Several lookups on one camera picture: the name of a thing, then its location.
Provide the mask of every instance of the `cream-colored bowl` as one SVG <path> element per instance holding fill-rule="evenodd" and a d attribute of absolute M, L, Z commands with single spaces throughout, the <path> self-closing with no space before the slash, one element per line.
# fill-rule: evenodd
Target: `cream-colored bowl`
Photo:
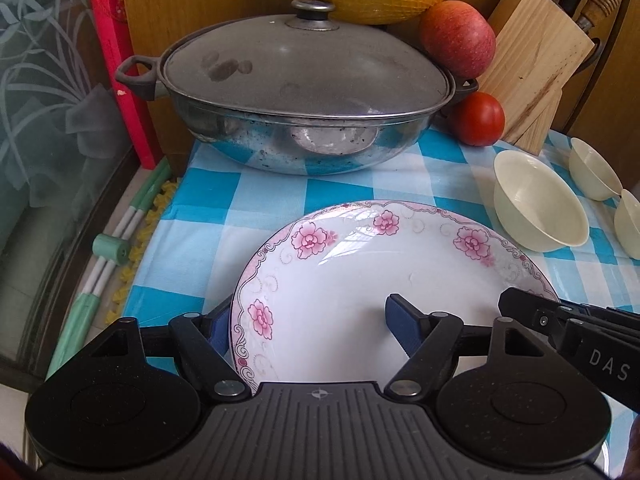
<path fill-rule="evenodd" d="M 592 200 L 606 200 L 622 193 L 622 183 L 604 157 L 575 137 L 571 139 L 569 171 L 580 190 Z"/>
<path fill-rule="evenodd" d="M 618 241 L 626 253 L 640 260 L 640 202 L 626 189 L 613 219 Z"/>
<path fill-rule="evenodd" d="M 495 157 L 494 170 L 495 211 L 520 245 L 544 253 L 587 241 L 582 204 L 550 167 L 534 156 L 504 151 Z"/>

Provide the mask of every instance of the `checkered tablecloth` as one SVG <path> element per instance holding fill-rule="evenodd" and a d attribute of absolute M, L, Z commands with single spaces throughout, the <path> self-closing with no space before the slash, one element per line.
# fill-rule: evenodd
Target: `checkered tablecloth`
<path fill-rule="evenodd" d="M 188 170 L 142 259 L 124 315 L 141 325 L 166 324 L 184 312 L 208 312 L 236 286 L 244 265 L 271 234 L 317 209 L 358 200 L 409 200 L 480 222 L 503 236 L 494 209 L 494 157 L 514 150 L 461 146 L 430 130 L 383 164 L 331 176 L 293 176 L 237 164 L 196 143 Z M 569 139 L 551 132 L 540 159 L 575 191 L 589 218 L 583 246 L 551 253 L 526 251 L 561 298 L 640 312 L 640 262 L 616 239 L 614 200 L 584 197 L 569 176 Z M 633 413 L 612 401 L 611 473 L 626 454 Z"/>

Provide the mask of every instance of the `wooden knife block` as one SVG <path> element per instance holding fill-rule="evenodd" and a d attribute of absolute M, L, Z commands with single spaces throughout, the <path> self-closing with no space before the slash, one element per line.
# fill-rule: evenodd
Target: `wooden knife block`
<path fill-rule="evenodd" d="M 489 17 L 495 57 L 478 78 L 500 101 L 502 140 L 537 155 L 562 87 L 593 49 L 593 41 L 552 0 L 501 0 Z"/>

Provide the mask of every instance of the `tomato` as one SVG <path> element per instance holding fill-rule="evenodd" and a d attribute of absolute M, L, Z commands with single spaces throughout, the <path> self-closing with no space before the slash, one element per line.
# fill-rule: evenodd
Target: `tomato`
<path fill-rule="evenodd" d="M 474 92 L 452 107 L 447 123 L 460 142 L 491 146 L 504 131 L 504 110 L 492 95 Z"/>

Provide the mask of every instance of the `plate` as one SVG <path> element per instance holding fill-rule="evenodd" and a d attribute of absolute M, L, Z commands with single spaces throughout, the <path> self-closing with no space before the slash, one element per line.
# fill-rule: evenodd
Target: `plate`
<path fill-rule="evenodd" d="M 377 381 L 407 361 L 385 324 L 398 293 L 422 312 L 490 326 L 516 286 L 558 297 L 522 251 L 435 206 L 355 202 L 311 213 L 255 253 L 234 293 L 230 342 L 255 392 L 263 381 Z"/>

